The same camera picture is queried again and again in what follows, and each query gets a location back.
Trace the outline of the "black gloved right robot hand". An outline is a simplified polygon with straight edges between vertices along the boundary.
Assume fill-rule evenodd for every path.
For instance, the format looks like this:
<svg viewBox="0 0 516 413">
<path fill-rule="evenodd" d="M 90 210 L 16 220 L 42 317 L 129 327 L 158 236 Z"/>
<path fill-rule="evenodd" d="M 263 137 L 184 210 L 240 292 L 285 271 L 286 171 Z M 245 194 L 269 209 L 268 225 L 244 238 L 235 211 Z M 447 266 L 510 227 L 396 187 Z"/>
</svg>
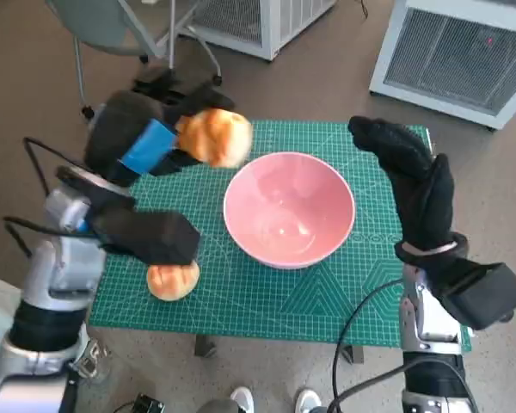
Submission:
<svg viewBox="0 0 516 413">
<path fill-rule="evenodd" d="M 348 122 L 354 145 L 374 154 L 390 179 L 402 241 L 421 252 L 454 243 L 454 180 L 448 156 L 434 156 L 407 127 L 354 116 Z"/>
</svg>

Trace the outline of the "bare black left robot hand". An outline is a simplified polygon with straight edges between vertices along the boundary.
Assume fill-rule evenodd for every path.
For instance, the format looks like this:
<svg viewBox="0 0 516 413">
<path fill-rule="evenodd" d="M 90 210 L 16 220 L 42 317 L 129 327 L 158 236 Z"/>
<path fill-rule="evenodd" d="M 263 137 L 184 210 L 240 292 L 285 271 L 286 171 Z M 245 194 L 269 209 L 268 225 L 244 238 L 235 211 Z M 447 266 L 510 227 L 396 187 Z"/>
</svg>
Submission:
<svg viewBox="0 0 516 413">
<path fill-rule="evenodd" d="M 142 175 L 121 158 L 131 150 L 146 127 L 155 120 L 171 132 L 183 116 L 208 108 L 232 110 L 235 103 L 205 81 L 183 93 L 171 70 L 148 70 L 134 79 L 132 88 L 113 93 L 93 119 L 84 162 L 97 175 L 127 188 Z"/>
</svg>

